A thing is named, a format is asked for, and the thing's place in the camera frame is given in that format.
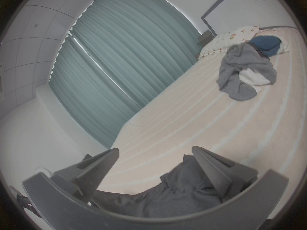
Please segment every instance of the white headboard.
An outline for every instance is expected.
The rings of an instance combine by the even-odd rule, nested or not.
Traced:
[[[296,27],[278,0],[218,0],[202,20],[214,36],[245,25]]]

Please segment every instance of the dark gray fabric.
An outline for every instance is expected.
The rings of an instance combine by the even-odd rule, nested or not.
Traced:
[[[162,183],[137,195],[97,191],[92,201],[100,208],[136,217],[176,217],[222,203],[194,156],[161,177]]]
[[[268,58],[262,58],[255,48],[247,43],[235,44],[228,49],[221,63],[216,81],[220,91],[228,93],[230,98],[238,101],[256,96],[256,90],[239,79],[239,72],[248,68],[262,74],[271,84],[276,82],[277,72]]]

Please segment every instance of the curtain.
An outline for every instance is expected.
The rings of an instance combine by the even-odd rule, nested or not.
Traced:
[[[110,148],[133,115],[196,63],[198,36],[165,0],[95,0],[62,44],[49,84]]]

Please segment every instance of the teal curtain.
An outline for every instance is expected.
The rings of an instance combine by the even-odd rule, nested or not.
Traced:
[[[199,36],[165,0],[95,0],[63,44],[49,84],[110,148],[125,122],[196,63]]]

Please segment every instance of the white pillow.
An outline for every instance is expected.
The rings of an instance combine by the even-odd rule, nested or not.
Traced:
[[[198,59],[207,55],[227,52],[231,45],[251,40],[257,32],[259,32],[259,26],[244,26],[229,33],[218,35],[203,47]]]

